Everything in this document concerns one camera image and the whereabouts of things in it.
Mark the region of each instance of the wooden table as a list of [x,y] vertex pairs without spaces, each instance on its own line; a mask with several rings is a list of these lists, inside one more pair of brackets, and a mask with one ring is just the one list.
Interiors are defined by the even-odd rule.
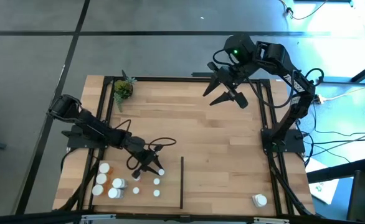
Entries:
[[[93,114],[102,89],[103,76],[87,77],[82,106]],[[271,80],[274,103],[287,99],[286,84]],[[130,131],[147,142],[171,137],[177,144],[165,147],[159,154],[161,162],[179,162],[184,156],[184,208],[95,206],[96,212],[157,213],[191,215],[261,215],[274,216],[270,171],[262,151],[262,128],[258,99],[248,84],[239,86],[249,106],[240,109],[234,102],[209,106],[225,89],[220,86],[206,97],[202,94],[207,83],[196,82],[138,82],[133,96],[123,102],[123,113],[114,105],[111,126],[131,119]],[[105,117],[107,91],[102,118]],[[277,109],[277,119],[287,107]],[[266,107],[268,126],[272,126]],[[104,160],[125,162],[128,153],[108,149]],[[314,213],[303,161],[294,153],[285,153],[290,187],[305,207]],[[62,206],[82,180],[87,150],[77,150],[65,160],[59,180],[54,208]],[[87,187],[84,205],[87,207],[92,184]],[[268,204],[256,208],[252,196],[263,194]],[[279,186],[282,210],[287,212],[283,189]]]

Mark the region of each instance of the small white cylinder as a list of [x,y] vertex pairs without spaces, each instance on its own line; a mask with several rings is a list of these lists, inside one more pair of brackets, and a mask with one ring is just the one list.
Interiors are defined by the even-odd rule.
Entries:
[[110,166],[109,166],[109,164],[108,163],[103,163],[103,164],[101,164],[100,165],[100,173],[102,173],[102,174],[107,174],[108,172],[109,172],[109,170],[110,170]]
[[123,191],[121,189],[111,188],[108,191],[109,198],[123,198]]
[[127,187],[127,181],[125,179],[116,178],[113,180],[112,186],[117,189],[124,189]]
[[160,169],[160,170],[158,171],[158,174],[159,174],[159,175],[164,175],[164,169]]
[[98,174],[97,178],[95,180],[97,181],[97,184],[104,184],[107,181],[107,175],[106,174]]
[[97,184],[96,186],[93,187],[92,193],[94,196],[99,196],[102,194],[102,192],[103,192],[102,185]]
[[154,190],[153,191],[153,196],[159,197],[159,195],[160,195],[160,191],[159,190]]
[[153,184],[154,184],[154,185],[159,185],[159,184],[160,184],[160,180],[159,180],[159,178],[155,178],[155,179],[153,180]]
[[133,188],[133,193],[134,194],[138,194],[139,192],[140,192],[139,188],[137,188],[137,187]]
[[253,198],[253,203],[258,208],[263,207],[267,204],[267,198],[262,194],[253,195],[252,198]]

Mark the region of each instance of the gray floor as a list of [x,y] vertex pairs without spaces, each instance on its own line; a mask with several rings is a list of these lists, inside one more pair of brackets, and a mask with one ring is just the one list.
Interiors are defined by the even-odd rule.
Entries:
[[[0,0],[0,30],[74,30],[83,2]],[[293,9],[300,17],[315,6],[313,3],[296,4]],[[252,38],[283,44],[294,64],[304,72],[320,67],[328,76],[351,77],[365,67],[364,27],[349,4],[328,3],[311,19],[303,21],[286,19],[282,12],[283,6],[278,0],[237,0],[234,4],[225,0],[97,0],[90,3],[83,31],[309,32],[309,37]],[[311,36],[316,32],[322,32],[322,37]],[[121,69],[131,76],[188,77],[192,72],[208,72],[207,62],[222,48],[225,39],[226,36],[80,37],[63,93],[80,96],[86,75],[120,75]],[[0,151],[0,215],[12,212],[70,41],[71,37],[0,37],[0,141],[8,144],[6,150]],[[272,78],[264,71],[254,77]],[[320,91],[332,96],[343,92],[344,88],[322,86]],[[321,118],[330,110],[340,108],[342,105],[338,102],[332,101],[329,106],[320,108],[319,129],[331,129],[327,124],[334,120]],[[362,104],[349,101],[344,106],[365,110],[365,101],[360,102]],[[340,117],[340,114],[335,112],[335,116]],[[310,122],[303,120],[307,125],[303,129],[310,128]],[[68,128],[66,124],[54,122],[27,207],[29,213],[47,212],[52,207],[60,159],[67,142],[60,131]],[[317,137],[317,141],[324,140],[328,139]],[[354,153],[338,152],[345,156]],[[334,162],[332,158],[327,153],[317,157],[327,166],[343,163]]]

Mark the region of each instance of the potted plant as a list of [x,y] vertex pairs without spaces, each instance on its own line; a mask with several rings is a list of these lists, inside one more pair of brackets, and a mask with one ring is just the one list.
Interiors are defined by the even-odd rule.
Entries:
[[125,73],[125,71],[121,71],[123,75],[122,80],[117,80],[115,82],[115,95],[114,99],[116,102],[116,105],[119,108],[120,112],[123,112],[121,103],[123,100],[129,98],[133,94],[133,85],[137,82],[137,80],[134,77],[128,77]]

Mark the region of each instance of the white bottle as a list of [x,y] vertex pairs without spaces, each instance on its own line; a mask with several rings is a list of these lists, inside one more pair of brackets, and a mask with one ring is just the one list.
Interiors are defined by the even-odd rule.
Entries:
[[113,180],[112,186],[116,189],[125,189],[127,187],[127,181],[125,179],[116,178]]
[[106,174],[98,174],[95,181],[97,184],[104,184],[107,181],[107,175]]
[[114,199],[123,198],[123,191],[121,189],[116,189],[112,187],[108,191],[108,196],[109,198],[114,198]]
[[99,196],[102,194],[102,192],[103,192],[102,185],[97,184],[96,186],[93,187],[92,193],[94,196]]
[[111,167],[106,162],[104,162],[103,164],[100,165],[99,170],[100,170],[100,173],[102,173],[102,174],[111,173]]
[[153,180],[153,184],[154,184],[154,185],[159,185],[159,184],[160,184],[160,180],[159,180],[159,178],[155,178],[155,179]]
[[161,175],[161,176],[162,176],[162,175],[164,175],[164,169],[160,169],[160,170],[158,171],[158,174],[159,174],[159,175]]
[[262,194],[253,195],[252,199],[253,199],[253,203],[258,208],[263,207],[267,204],[267,198]]
[[133,193],[134,194],[138,194],[139,192],[140,192],[139,188],[137,188],[137,187],[133,188]]
[[160,190],[154,190],[153,191],[153,196],[159,197],[159,195],[160,195]]

